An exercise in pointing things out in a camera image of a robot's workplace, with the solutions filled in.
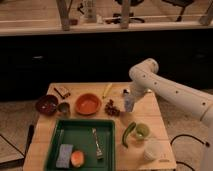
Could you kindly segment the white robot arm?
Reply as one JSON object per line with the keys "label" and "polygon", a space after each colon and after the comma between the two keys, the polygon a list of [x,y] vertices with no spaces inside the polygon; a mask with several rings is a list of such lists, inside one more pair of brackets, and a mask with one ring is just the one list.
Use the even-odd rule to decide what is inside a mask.
{"label": "white robot arm", "polygon": [[209,128],[209,146],[204,148],[200,171],[213,171],[213,95],[158,76],[158,69],[158,63],[152,58],[130,68],[130,94],[134,102],[144,97],[146,90],[150,89],[177,107],[196,115]]}

